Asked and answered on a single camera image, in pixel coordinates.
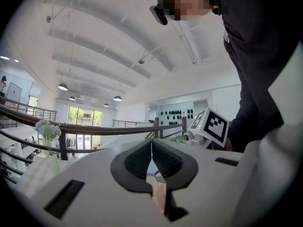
vase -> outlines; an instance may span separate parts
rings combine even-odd
[[[59,168],[59,164],[58,164],[58,161],[57,161],[57,156],[56,155],[48,155],[47,161],[48,161],[48,165],[49,165],[49,168],[51,170],[51,173],[54,176],[58,175],[58,173],[60,171],[60,168]]]

white wall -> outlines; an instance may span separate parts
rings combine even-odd
[[[55,110],[55,105],[56,97],[54,96],[53,92],[45,87],[41,88],[37,107],[48,110]]]
[[[149,113],[148,113],[148,119],[149,120],[155,120],[155,118],[156,118],[156,110],[149,110]]]
[[[29,92],[32,87],[33,81],[15,76],[15,74],[9,74],[3,70],[0,71],[0,78],[4,75],[6,76],[7,81],[6,81],[6,87],[4,87],[4,89],[3,89],[3,93],[7,94],[10,83],[13,83],[22,89],[20,102],[23,104],[27,104]]]
[[[212,91],[214,110],[227,120],[233,120],[240,108],[240,92],[241,85],[224,87]]]
[[[191,70],[170,72],[127,94],[121,106],[153,102],[163,98],[188,95],[240,84],[237,70],[228,54],[209,58]]]
[[[40,91],[41,91],[41,87],[39,86],[39,84],[36,83],[36,82],[33,82],[33,85],[30,89],[29,95],[39,98]]]
[[[57,97],[57,67],[51,59],[53,48],[40,20],[42,3],[43,0],[24,0],[10,20],[3,39],[30,76]]]
[[[116,119],[122,121],[148,122],[148,104],[133,104],[120,107],[117,110]]]

tree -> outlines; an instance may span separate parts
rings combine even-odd
[[[94,118],[93,118],[93,126],[101,126],[102,121],[102,112],[101,111],[95,111],[94,112]]]
[[[70,107],[70,111],[68,112],[68,123],[76,124],[77,115],[78,117],[83,117],[84,112],[80,108]]]

hand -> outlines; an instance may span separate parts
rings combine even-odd
[[[226,151],[233,151],[231,140],[227,137],[225,142],[225,150]]]

black slot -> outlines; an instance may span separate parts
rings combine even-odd
[[[60,219],[72,201],[76,198],[84,184],[84,182],[71,180],[44,208],[44,210]]]
[[[237,166],[237,164],[239,163],[238,161],[229,160],[229,159],[225,159],[225,158],[221,158],[221,157],[217,158],[215,161],[226,164],[226,165],[230,165],[230,166]]]

